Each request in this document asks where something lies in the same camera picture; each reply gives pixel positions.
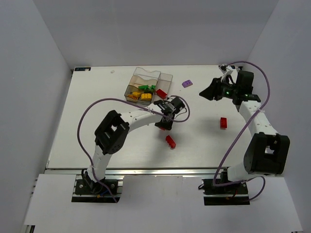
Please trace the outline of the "yellow rounded lego brick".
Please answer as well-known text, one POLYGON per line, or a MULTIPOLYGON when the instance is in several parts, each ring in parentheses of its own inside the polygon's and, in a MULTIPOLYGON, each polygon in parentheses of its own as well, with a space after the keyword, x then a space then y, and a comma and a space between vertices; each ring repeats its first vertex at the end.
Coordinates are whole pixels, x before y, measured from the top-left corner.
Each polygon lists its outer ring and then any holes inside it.
POLYGON ((152 94, 150 93, 143 93, 140 96, 141 101, 151 101, 152 100, 152 94))

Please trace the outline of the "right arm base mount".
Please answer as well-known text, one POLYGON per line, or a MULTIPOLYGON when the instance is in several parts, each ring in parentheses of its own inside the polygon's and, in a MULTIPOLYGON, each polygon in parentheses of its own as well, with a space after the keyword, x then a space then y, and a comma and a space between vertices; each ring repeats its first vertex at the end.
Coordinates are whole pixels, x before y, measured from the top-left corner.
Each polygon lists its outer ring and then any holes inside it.
POLYGON ((249 205, 248 188, 245 183, 214 186, 213 178, 216 169, 206 169, 198 190, 203 191, 205 206, 238 206, 249 205))

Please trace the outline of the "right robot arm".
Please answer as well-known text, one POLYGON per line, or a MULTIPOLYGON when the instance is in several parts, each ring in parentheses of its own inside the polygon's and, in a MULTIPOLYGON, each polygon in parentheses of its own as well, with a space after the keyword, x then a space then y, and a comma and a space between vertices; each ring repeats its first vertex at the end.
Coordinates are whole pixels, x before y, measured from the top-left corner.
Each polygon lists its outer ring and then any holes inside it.
POLYGON ((231 99, 245 120, 243 130, 248 129, 252 139, 243 161, 221 173, 218 186, 231 185, 251 180, 259 176, 283 173, 290 147, 290 139, 279 134, 270 124, 258 95, 253 94, 254 74, 239 71, 235 83, 230 84, 230 72, 221 78, 213 78, 209 87, 200 92, 207 100, 231 99))

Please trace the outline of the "yellow 2x4 lego brick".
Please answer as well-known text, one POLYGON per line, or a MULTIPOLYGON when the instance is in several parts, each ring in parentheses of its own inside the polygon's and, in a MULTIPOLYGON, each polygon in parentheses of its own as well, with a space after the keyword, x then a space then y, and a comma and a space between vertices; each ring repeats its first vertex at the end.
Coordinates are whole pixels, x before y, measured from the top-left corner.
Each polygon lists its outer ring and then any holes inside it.
POLYGON ((139 98, 141 96, 141 92, 133 92, 132 95, 136 98, 139 98))

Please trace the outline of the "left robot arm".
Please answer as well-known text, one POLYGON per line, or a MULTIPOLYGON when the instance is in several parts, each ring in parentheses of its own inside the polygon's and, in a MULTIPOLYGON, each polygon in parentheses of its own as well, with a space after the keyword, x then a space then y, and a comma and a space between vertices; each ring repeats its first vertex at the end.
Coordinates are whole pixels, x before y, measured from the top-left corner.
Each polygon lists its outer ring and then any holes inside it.
POLYGON ((147 107, 137 108, 126 113, 108 112, 95 130, 94 155, 90 167, 83 173, 83 179, 89 186, 104 182, 112 155, 122 148, 130 132, 149 124, 170 131, 173 123, 177 122, 176 115, 188 106, 180 97, 173 96, 169 100, 157 100, 147 107))

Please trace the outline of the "green 2x2 lego brick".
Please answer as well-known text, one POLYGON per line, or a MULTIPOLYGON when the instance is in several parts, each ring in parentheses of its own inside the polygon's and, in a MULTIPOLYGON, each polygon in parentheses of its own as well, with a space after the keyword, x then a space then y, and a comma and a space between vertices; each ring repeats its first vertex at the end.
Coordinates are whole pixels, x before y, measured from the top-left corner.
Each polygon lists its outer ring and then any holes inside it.
POLYGON ((146 89, 149 89, 149 86, 148 85, 141 85, 141 86, 138 87, 138 89, 146 90, 146 89))

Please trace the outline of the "red curved lego brick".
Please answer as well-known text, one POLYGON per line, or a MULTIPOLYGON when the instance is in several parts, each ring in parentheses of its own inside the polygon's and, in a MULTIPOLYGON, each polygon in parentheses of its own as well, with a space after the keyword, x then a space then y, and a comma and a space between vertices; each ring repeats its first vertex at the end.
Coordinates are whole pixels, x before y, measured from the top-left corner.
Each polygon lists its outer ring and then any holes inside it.
POLYGON ((161 89, 158 89, 155 93, 163 100, 167 97, 167 93, 161 89))

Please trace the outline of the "yellow upside-down lego brick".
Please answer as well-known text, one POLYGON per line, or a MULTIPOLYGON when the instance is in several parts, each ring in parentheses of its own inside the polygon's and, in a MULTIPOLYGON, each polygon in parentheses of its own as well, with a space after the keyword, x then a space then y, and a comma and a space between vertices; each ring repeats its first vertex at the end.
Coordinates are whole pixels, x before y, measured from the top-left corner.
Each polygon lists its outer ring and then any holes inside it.
POLYGON ((131 101, 139 101, 139 97, 134 95, 128 95, 128 97, 131 99, 131 101))

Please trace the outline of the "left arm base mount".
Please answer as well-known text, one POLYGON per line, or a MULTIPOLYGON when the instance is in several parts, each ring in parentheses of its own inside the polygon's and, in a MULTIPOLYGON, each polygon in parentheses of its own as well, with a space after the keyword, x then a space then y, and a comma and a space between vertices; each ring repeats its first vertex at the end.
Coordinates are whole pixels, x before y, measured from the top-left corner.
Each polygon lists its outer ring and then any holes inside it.
POLYGON ((81 178, 76 178, 71 202, 79 203, 118 203, 121 198, 121 186, 117 179, 102 179, 107 187, 94 182, 82 169, 81 178))

